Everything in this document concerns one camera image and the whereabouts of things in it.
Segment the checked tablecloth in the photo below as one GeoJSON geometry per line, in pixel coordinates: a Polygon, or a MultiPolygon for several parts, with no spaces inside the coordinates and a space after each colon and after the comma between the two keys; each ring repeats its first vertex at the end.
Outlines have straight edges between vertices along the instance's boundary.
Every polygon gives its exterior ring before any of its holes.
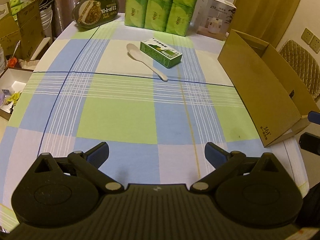
{"type": "Polygon", "coordinates": [[[123,185],[189,187],[213,171],[209,141],[257,157],[266,150],[217,60],[223,42],[127,27],[123,17],[88,31],[70,24],[44,54],[1,140],[1,226],[14,229],[11,196],[42,152],[65,157],[104,141],[101,166],[123,185]],[[143,53],[168,77],[134,60],[126,45],[155,38],[182,53],[172,68],[143,53]]]}

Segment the double wall socket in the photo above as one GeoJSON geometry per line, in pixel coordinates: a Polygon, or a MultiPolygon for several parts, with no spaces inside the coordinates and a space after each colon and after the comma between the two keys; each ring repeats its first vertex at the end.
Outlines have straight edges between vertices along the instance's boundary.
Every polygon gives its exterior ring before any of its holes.
{"type": "Polygon", "coordinates": [[[309,45],[309,47],[318,54],[320,51],[320,40],[317,36],[315,36],[308,28],[305,28],[301,39],[309,45]]]}

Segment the white tray with items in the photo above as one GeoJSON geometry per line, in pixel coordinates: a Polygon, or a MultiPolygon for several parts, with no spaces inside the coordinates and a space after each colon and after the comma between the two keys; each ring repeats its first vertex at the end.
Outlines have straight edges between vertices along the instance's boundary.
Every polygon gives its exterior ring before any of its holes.
{"type": "Polygon", "coordinates": [[[31,77],[32,69],[7,68],[1,74],[1,117],[8,120],[14,109],[14,102],[8,102],[14,94],[20,94],[31,77]]]}

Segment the quilted chair cushion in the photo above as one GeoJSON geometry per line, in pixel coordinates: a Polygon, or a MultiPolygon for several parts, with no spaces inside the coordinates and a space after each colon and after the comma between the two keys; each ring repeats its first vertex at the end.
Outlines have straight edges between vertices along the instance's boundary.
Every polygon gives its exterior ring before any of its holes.
{"type": "Polygon", "coordinates": [[[314,101],[319,101],[319,64],[312,55],[294,40],[288,40],[279,54],[306,85],[314,101]]]}

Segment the white plastic spoon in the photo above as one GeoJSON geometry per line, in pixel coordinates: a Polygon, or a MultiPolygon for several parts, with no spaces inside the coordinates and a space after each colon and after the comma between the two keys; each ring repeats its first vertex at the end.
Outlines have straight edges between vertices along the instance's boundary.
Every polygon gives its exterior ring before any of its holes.
{"type": "Polygon", "coordinates": [[[158,70],[157,68],[153,67],[151,64],[147,63],[145,57],[143,56],[143,53],[140,51],[140,49],[132,44],[132,43],[128,43],[126,45],[127,48],[127,52],[128,54],[136,61],[139,61],[143,64],[145,64],[150,70],[152,70],[155,74],[158,75],[158,77],[164,81],[167,82],[168,81],[168,77],[162,73],[160,70],[158,70]]]}

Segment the dark oval food tray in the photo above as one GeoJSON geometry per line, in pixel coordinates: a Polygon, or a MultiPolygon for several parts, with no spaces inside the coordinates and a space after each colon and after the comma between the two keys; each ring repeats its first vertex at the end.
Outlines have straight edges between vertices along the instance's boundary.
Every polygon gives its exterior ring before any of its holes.
{"type": "Polygon", "coordinates": [[[93,29],[116,19],[118,0],[80,0],[72,11],[72,18],[80,28],[93,29]]]}

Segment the white humidifier box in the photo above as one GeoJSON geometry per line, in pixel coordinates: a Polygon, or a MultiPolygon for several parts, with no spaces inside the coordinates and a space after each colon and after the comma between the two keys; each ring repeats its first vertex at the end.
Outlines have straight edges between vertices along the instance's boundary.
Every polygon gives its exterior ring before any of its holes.
{"type": "Polygon", "coordinates": [[[199,0],[199,2],[200,7],[195,20],[196,33],[224,41],[236,6],[226,0],[199,0]]]}

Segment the green spray medicine box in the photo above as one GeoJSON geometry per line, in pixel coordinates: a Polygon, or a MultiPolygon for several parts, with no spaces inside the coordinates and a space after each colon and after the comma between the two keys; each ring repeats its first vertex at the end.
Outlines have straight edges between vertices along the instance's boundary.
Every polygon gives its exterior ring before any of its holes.
{"type": "Polygon", "coordinates": [[[179,64],[182,59],[182,53],[155,38],[141,41],[139,48],[140,51],[168,69],[179,64]]]}

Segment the green tissue multipack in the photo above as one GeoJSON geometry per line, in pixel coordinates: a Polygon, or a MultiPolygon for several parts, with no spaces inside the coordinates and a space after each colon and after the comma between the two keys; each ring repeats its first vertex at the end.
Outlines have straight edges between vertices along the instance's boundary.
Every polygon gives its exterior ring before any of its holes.
{"type": "Polygon", "coordinates": [[[125,25],[185,36],[197,0],[126,0],[125,25]]]}

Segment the small brown cardboard boxes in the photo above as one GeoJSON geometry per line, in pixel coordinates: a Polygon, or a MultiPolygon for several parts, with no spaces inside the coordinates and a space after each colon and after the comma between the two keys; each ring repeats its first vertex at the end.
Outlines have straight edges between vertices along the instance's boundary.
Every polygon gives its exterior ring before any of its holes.
{"type": "Polygon", "coordinates": [[[15,55],[29,60],[45,38],[39,1],[35,0],[13,16],[1,19],[1,47],[5,56],[15,55]]]}

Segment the large brown cardboard box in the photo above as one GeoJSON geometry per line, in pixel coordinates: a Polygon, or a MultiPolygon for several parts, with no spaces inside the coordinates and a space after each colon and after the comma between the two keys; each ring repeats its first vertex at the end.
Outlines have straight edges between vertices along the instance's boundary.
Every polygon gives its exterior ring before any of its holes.
{"type": "Polygon", "coordinates": [[[218,61],[242,99],[263,143],[293,137],[319,112],[306,85],[268,42],[231,30],[218,61]]]}

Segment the wooden door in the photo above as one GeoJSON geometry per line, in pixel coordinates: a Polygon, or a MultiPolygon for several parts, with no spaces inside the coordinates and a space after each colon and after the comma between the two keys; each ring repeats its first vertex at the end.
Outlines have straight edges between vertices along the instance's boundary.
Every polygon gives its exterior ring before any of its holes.
{"type": "Polygon", "coordinates": [[[234,0],[230,29],[247,33],[276,47],[287,30],[300,0],[234,0]]]}

